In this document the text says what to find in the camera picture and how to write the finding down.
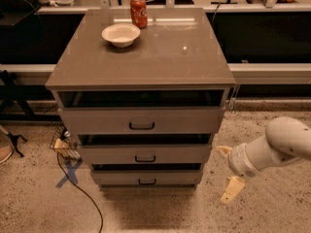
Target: blue tape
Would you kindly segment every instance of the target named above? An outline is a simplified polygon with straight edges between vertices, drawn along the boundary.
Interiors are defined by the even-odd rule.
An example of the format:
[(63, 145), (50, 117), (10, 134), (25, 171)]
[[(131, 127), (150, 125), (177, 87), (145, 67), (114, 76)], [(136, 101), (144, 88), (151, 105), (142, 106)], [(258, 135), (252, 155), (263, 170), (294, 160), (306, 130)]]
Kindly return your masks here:
[[(66, 167), (67, 167), (67, 170), (68, 170), (68, 173), (67, 175), (69, 176), (70, 180), (74, 183), (74, 184), (77, 184), (78, 183), (78, 179), (77, 179), (77, 176), (76, 176), (76, 173), (75, 171), (80, 167), (80, 165), (83, 163), (82, 160), (79, 160), (77, 161), (77, 163), (72, 166), (72, 163), (70, 160), (67, 160), (65, 162), (66, 164)], [(67, 176), (64, 176), (64, 178), (62, 178), (60, 180), (60, 182), (56, 185), (57, 188), (61, 188), (66, 182), (68, 181), (68, 178)]]

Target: white drawer front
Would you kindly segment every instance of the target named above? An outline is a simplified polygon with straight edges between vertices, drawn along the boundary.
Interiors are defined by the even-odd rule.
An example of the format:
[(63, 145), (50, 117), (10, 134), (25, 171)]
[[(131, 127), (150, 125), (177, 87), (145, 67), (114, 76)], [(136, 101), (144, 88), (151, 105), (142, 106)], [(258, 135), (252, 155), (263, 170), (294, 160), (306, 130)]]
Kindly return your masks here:
[(58, 111), (67, 129), (75, 135), (217, 133), (225, 108)]
[(91, 172), (96, 184), (113, 185), (193, 185), (202, 179), (202, 172)]
[(211, 146), (79, 146), (87, 164), (205, 163)]

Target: red soda can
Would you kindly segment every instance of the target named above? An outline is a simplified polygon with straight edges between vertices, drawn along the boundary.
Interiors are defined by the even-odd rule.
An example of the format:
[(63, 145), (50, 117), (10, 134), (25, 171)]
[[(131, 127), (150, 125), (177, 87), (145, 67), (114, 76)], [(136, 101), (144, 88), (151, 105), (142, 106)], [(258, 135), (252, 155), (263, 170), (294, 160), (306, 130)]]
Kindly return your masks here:
[(130, 0), (130, 15), (134, 25), (139, 28), (147, 27), (146, 0)]

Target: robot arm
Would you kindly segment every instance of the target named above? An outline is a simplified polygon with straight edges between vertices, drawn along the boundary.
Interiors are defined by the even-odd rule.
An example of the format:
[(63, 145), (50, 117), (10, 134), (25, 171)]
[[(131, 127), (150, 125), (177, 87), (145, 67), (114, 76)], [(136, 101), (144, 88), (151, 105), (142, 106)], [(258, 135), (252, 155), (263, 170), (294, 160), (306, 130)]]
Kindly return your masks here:
[(311, 161), (311, 129), (291, 117), (269, 122), (265, 135), (235, 147), (228, 156), (229, 168), (239, 177), (250, 178), (267, 167)]

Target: drawer handle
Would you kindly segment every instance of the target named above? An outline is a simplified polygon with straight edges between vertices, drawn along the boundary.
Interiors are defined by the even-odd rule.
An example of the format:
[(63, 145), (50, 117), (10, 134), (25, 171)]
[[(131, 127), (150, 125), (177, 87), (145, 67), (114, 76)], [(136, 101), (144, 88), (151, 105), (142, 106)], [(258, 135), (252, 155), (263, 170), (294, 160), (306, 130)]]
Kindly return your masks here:
[(155, 162), (156, 156), (154, 155), (153, 159), (142, 159), (139, 156), (135, 155), (135, 161), (136, 162)]
[(129, 123), (128, 126), (130, 129), (132, 130), (151, 130), (153, 128), (155, 128), (155, 123), (153, 122), (152, 124), (133, 124), (133, 123)]
[(139, 183), (140, 185), (154, 185), (154, 184), (156, 184), (156, 179), (155, 179), (152, 183), (142, 183), (141, 180), (139, 179), (139, 180), (138, 180), (138, 183)]

